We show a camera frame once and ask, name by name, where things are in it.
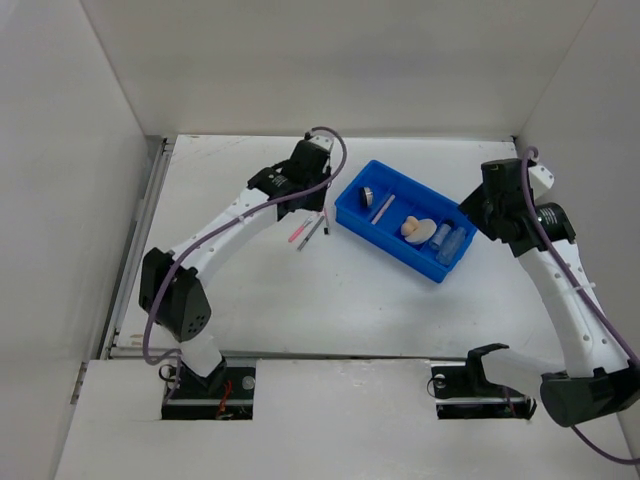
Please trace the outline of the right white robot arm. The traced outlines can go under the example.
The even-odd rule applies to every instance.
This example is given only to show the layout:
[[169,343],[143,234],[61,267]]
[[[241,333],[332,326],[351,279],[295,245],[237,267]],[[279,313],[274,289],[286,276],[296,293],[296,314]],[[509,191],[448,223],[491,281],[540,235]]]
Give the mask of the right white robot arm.
[[550,171],[514,158],[485,162],[481,172],[481,185],[459,209],[489,239],[510,247],[538,291],[563,361],[554,365],[499,343],[478,347],[467,355],[465,386],[481,396],[507,387],[532,397],[561,427],[632,406],[639,362],[601,318],[567,214],[556,203],[534,203],[550,189]]

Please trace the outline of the black round powder jar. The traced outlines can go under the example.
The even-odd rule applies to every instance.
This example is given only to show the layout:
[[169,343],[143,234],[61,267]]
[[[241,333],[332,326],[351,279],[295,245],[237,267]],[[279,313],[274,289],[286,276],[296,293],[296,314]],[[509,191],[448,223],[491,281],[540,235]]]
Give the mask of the black round powder jar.
[[369,209],[373,206],[374,203],[374,193],[373,190],[368,186],[360,187],[358,190],[360,205]]

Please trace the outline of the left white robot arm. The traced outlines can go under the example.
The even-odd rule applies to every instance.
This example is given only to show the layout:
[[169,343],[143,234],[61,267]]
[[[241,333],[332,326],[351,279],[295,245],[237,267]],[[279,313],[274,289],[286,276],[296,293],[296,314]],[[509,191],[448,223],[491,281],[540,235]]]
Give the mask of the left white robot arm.
[[206,287],[224,263],[253,237],[297,210],[322,211],[329,184],[334,138],[320,129],[308,132],[291,155],[259,170],[238,197],[213,221],[169,251],[152,248],[143,257],[138,294],[147,315],[143,341],[153,326],[175,340],[168,356],[201,396],[223,387],[225,359],[206,326],[212,309]]

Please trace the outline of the pink eyebrow comb brush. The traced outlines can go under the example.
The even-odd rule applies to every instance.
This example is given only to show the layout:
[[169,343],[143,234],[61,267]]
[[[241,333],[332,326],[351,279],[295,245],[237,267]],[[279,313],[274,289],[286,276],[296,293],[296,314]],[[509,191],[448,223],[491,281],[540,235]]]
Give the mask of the pink eyebrow comb brush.
[[329,222],[329,214],[326,209],[323,209],[323,219],[324,219],[324,234],[330,235],[331,229],[330,229],[330,222]]

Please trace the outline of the clear plastic bottle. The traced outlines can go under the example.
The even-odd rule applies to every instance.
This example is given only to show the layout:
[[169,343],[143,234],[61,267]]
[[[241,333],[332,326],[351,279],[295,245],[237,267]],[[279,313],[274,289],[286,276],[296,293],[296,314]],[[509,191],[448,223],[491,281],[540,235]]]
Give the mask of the clear plastic bottle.
[[452,231],[442,243],[436,255],[436,261],[441,265],[450,265],[465,238],[466,229],[464,227],[458,227],[455,231]]

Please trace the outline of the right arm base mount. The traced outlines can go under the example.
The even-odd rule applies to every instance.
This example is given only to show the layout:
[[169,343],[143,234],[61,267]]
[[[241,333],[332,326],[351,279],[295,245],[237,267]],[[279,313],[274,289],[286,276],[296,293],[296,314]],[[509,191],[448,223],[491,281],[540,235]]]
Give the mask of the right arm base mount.
[[487,380],[481,360],[507,345],[494,343],[472,349],[463,362],[436,362],[430,367],[427,393],[435,400],[439,420],[524,420],[537,409],[535,399]]

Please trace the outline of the white round powder puff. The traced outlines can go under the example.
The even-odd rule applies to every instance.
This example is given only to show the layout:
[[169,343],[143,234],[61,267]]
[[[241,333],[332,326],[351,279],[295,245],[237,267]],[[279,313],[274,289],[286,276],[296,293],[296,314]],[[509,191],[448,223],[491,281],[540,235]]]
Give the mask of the white round powder puff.
[[436,232],[438,225],[432,219],[419,220],[416,228],[405,236],[405,241],[412,245],[420,245],[427,242]]

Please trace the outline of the small black-capped clear bottle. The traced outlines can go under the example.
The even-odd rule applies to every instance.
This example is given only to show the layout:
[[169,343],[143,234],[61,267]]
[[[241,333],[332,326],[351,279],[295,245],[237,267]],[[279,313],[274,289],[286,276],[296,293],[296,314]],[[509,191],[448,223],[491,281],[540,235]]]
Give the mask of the small black-capped clear bottle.
[[434,251],[438,251],[444,244],[447,236],[450,234],[454,226],[455,223],[452,220],[443,220],[442,223],[437,227],[433,236],[429,239],[429,247]]

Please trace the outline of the blue plastic organizer tray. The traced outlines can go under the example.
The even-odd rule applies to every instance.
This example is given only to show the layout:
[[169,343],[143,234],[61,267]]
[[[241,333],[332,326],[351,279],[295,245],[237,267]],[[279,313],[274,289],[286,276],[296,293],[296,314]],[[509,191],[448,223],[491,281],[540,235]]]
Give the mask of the blue plastic organizer tray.
[[[466,253],[477,228],[458,210],[458,204],[401,172],[372,160],[355,176],[335,201],[336,222],[400,260],[425,277],[440,283]],[[412,245],[402,235],[409,217],[448,221],[465,236],[447,265],[436,259],[428,243]]]

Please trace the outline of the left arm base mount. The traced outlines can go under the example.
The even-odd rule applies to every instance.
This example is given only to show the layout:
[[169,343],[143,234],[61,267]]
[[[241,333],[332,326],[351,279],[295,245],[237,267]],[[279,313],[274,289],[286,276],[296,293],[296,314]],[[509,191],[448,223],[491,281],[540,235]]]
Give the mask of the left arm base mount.
[[207,378],[187,366],[166,364],[158,375],[165,383],[161,419],[172,421],[249,421],[253,419],[256,361],[230,358]]

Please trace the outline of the beige concealer stick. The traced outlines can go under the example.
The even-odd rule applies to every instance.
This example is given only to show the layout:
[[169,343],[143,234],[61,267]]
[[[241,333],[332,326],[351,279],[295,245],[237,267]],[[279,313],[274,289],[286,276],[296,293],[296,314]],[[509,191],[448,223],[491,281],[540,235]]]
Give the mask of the beige concealer stick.
[[394,202],[396,196],[395,194],[391,194],[389,196],[389,198],[385,201],[385,203],[380,207],[380,209],[378,210],[378,212],[375,214],[375,216],[373,217],[373,219],[371,220],[371,224],[372,225],[376,225],[381,218],[383,217],[383,215],[386,213],[386,211],[389,209],[389,207],[392,205],[392,203]]

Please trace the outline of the orange makeup sponge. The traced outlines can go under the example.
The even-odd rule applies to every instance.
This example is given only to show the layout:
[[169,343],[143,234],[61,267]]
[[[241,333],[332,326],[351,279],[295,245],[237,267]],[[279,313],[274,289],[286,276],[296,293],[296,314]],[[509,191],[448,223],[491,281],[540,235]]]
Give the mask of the orange makeup sponge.
[[414,216],[408,216],[400,227],[403,237],[407,237],[414,233],[420,227],[420,221]]

